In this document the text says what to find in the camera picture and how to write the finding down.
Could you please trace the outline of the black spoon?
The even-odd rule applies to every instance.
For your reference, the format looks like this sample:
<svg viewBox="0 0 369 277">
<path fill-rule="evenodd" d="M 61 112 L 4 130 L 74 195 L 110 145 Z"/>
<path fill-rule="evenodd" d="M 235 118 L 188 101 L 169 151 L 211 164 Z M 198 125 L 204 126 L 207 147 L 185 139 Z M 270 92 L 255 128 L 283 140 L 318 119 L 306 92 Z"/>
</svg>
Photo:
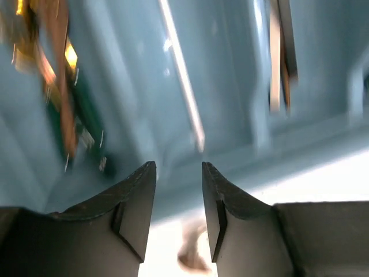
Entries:
<svg viewBox="0 0 369 277">
<path fill-rule="evenodd" d="M 278 10 L 282 30 L 284 64 L 289 78 L 298 79 L 295 40 L 293 36 L 292 14 L 289 0 L 279 0 Z"/>
</svg>

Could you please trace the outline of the white spoon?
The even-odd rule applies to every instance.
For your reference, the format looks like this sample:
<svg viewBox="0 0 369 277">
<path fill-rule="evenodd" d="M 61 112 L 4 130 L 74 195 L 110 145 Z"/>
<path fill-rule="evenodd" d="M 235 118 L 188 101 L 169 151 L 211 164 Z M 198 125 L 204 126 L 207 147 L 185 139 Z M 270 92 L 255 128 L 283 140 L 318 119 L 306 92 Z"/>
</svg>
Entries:
<svg viewBox="0 0 369 277">
<path fill-rule="evenodd" d="M 280 109 L 281 29 L 277 1 L 270 1 L 269 45 L 271 59 L 270 110 Z"/>
</svg>

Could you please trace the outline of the copper spoon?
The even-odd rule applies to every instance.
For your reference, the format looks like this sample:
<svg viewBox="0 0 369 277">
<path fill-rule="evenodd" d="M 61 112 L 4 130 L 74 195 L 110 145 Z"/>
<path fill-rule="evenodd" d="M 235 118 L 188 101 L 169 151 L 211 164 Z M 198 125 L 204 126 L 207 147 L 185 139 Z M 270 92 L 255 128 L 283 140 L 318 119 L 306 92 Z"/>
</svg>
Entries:
<svg viewBox="0 0 369 277">
<path fill-rule="evenodd" d="M 290 96 L 290 86 L 289 86 L 289 74 L 287 70 L 286 63 L 281 64 L 281 76 L 283 81 L 283 92 L 284 92 L 284 102 L 286 110 L 291 108 L 291 96 Z"/>
</svg>

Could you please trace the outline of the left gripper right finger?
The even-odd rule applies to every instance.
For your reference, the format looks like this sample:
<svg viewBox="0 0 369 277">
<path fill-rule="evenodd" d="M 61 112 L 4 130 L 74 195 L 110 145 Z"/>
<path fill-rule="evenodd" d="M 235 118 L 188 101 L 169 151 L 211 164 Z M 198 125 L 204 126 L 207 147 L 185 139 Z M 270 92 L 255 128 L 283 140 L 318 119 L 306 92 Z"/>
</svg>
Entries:
<svg viewBox="0 0 369 277">
<path fill-rule="evenodd" d="M 219 276 L 367 276 L 368 202 L 268 205 L 202 163 Z"/>
</svg>

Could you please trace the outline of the white chopstick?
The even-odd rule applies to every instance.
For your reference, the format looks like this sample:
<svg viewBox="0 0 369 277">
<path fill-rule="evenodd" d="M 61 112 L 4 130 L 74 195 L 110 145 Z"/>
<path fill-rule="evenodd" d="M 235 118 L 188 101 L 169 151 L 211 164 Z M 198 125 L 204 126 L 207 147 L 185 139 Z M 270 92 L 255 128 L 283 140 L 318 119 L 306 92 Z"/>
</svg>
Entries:
<svg viewBox="0 0 369 277">
<path fill-rule="evenodd" d="M 160 10 L 163 15 L 165 27 L 168 32 L 168 39 L 171 45 L 172 55 L 175 61 L 179 82 L 182 87 L 182 94 L 187 107 L 187 113 L 191 122 L 193 136 L 196 140 L 198 152 L 203 153 L 205 149 L 205 132 L 192 84 L 187 71 L 186 62 L 183 56 L 182 48 L 179 42 L 174 19 L 171 13 L 170 5 L 167 0 L 159 0 Z"/>
</svg>

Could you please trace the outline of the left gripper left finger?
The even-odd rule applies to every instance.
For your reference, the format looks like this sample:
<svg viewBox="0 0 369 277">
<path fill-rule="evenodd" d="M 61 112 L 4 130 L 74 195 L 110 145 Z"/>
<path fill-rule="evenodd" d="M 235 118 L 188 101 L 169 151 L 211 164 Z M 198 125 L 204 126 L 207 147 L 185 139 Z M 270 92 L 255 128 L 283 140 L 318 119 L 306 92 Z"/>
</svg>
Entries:
<svg viewBox="0 0 369 277">
<path fill-rule="evenodd" d="M 1 275 L 137 276 L 155 189 L 150 161 L 63 212 L 1 208 Z"/>
</svg>

